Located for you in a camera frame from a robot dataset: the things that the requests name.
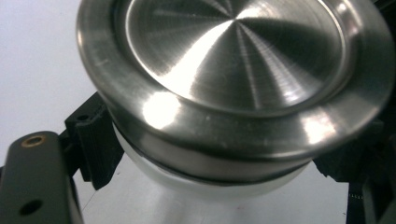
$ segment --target stainless steel lid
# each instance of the stainless steel lid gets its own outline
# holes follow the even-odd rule
[[[394,79],[369,1],[84,0],[78,46],[136,150],[223,183],[283,175],[344,143]]]

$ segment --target round metal lid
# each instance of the round metal lid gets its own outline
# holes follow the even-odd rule
[[[344,143],[393,83],[389,31],[368,1],[85,0],[78,46],[131,144],[221,181]]]

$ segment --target brushed metal surface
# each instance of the brushed metal surface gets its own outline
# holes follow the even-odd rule
[[[394,80],[367,0],[85,0],[78,46],[139,153],[220,183],[284,175],[357,136]]]

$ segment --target white surface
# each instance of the white surface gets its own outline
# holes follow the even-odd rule
[[[64,129],[94,93],[78,56],[77,0],[0,1],[0,164],[25,134]],[[148,180],[123,158],[112,182],[93,193],[76,176],[91,223],[345,223],[347,185],[311,164],[288,185],[239,204],[187,202]]]

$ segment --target screw hole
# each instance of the screw hole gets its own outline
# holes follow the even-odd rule
[[[79,120],[79,121],[84,121],[84,120],[87,120],[88,118],[89,118],[88,115],[81,115],[81,116],[79,116],[79,117],[77,118],[77,120]]]
[[[22,142],[22,146],[23,147],[36,147],[36,146],[43,144],[45,139],[46,139],[46,136],[44,136],[44,135],[32,136],[32,137],[24,140]]]
[[[26,203],[20,210],[21,216],[29,216],[35,213],[40,207],[43,205],[43,202],[40,200],[33,200],[29,203]]]

